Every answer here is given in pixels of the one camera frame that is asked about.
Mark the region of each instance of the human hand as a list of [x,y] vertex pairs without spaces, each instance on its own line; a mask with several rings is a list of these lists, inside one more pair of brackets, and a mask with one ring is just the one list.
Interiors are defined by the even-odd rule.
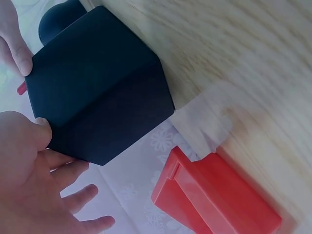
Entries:
[[33,68],[32,52],[23,40],[18,15],[11,0],[0,1],[0,61],[17,75],[27,76]]
[[0,113],[0,230],[2,234],[98,234],[115,220],[79,222],[73,214],[95,197],[89,185],[61,198],[89,163],[46,150],[52,132],[17,112]]

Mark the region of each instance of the black plastic cube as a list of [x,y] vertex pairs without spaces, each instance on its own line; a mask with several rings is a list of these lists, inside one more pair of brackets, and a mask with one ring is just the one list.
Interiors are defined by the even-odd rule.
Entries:
[[158,57],[105,7],[58,34],[26,78],[49,148],[104,165],[167,119],[174,105]]

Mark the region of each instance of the white tablecloth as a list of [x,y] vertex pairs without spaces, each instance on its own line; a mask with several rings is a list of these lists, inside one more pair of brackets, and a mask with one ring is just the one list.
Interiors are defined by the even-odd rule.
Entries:
[[[38,37],[39,21],[49,8],[62,1],[13,2],[18,10],[21,33],[32,52],[36,53],[42,47]],[[0,66],[0,111],[16,110],[33,119],[28,95],[20,97],[16,92],[21,82],[4,66]],[[106,234],[192,233],[154,206],[150,199],[169,152],[176,145],[191,160],[198,159],[167,120],[107,165],[91,165],[62,195],[76,192],[90,183],[96,184],[99,194],[77,214],[77,218],[88,220],[102,215],[114,216],[117,223]]]

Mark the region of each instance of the wooden table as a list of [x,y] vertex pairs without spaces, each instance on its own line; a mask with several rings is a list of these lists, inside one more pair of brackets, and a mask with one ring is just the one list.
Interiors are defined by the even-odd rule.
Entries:
[[102,2],[161,58],[171,121],[198,155],[221,145],[279,233],[312,233],[312,1]]

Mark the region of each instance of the red stand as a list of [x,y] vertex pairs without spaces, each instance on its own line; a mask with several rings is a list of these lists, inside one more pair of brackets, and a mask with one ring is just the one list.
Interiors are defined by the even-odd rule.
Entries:
[[156,206],[197,234],[272,234],[281,218],[218,155],[196,162],[172,149],[153,191]]

